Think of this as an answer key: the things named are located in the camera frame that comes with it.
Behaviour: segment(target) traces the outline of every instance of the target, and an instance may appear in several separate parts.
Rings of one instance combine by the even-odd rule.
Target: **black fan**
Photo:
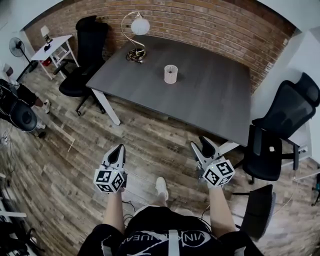
[[[29,62],[28,66],[24,69],[22,74],[19,76],[19,78],[23,75],[23,73],[28,69],[29,72],[32,72],[36,66],[38,65],[38,62],[31,61],[27,58],[25,54],[25,45],[24,43],[17,37],[11,38],[9,42],[9,49],[13,56],[15,57],[22,57],[24,56],[26,60]]]

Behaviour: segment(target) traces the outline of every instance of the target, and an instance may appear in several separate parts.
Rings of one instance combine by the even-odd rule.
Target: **dark gray tabletop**
[[[186,43],[140,35],[143,63],[126,60],[127,42],[87,83],[89,88],[164,113],[246,146],[250,123],[250,74],[245,65]],[[177,82],[164,81],[166,65]]]

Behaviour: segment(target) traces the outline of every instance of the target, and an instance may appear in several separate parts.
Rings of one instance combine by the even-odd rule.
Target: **small lamp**
[[[135,35],[145,35],[148,33],[150,29],[150,24],[149,21],[147,21],[143,16],[140,14],[139,11],[133,11],[128,13],[126,16],[121,21],[121,31],[123,35],[134,45],[134,49],[129,51],[128,54],[126,55],[126,59],[128,61],[134,61],[134,62],[139,62],[142,63],[142,59],[146,56],[146,46],[140,42],[137,42],[135,40],[130,39],[129,37],[126,36],[124,30],[123,30],[123,22],[131,14],[137,15],[134,18],[134,21],[131,24],[131,30]]]
[[[48,36],[49,32],[49,28],[46,25],[41,28],[41,34],[43,37],[45,37],[45,41],[47,42],[47,44],[52,42],[52,39],[50,39],[50,37]]]

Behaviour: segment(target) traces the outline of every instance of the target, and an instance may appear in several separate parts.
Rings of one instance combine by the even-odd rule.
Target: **brick wall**
[[[43,25],[52,37],[75,35],[71,46],[77,49],[77,21],[97,15],[110,26],[106,56],[126,42],[121,20],[135,10],[141,10],[149,20],[149,35],[202,47],[247,65],[252,93],[295,30],[289,21],[256,0],[64,0],[28,24],[25,32],[35,50],[44,43]],[[125,31],[133,36],[129,27]]]

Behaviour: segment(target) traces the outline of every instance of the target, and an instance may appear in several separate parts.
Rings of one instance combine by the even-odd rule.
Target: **wooden floor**
[[[94,171],[110,147],[120,143],[126,148],[125,169],[129,173],[123,200],[131,200],[136,209],[150,203],[155,199],[155,181],[163,176],[172,209],[190,209],[198,216],[206,209],[208,189],[197,182],[189,144],[198,141],[200,135],[219,145],[224,140],[116,98],[109,99],[120,126],[114,125],[107,114],[101,114],[92,99],[78,117],[75,109],[80,99],[59,92],[60,75],[49,81],[38,67],[23,79],[41,99],[52,102],[49,114],[34,108],[47,125],[47,135],[39,139],[16,128],[11,130],[12,126],[1,120],[1,134],[11,130],[11,151],[10,146],[0,149],[0,171],[8,175],[15,164],[7,192],[18,209],[27,213],[27,224],[36,229],[45,255],[76,255],[86,236],[101,223],[108,196],[95,189]],[[243,154],[236,149],[225,156],[235,164]],[[308,256],[319,241],[320,204],[311,207],[316,196],[311,190],[315,178],[306,178],[298,185],[292,181],[295,174],[306,175],[315,168],[309,160],[301,162],[297,172],[284,167],[280,179],[273,183],[275,211],[295,193],[257,243],[266,256]],[[247,198],[232,196],[232,192],[248,192],[267,184],[259,180],[251,186],[248,179],[237,169],[224,187],[237,224],[241,224]],[[133,213],[128,204],[124,209],[124,214]]]

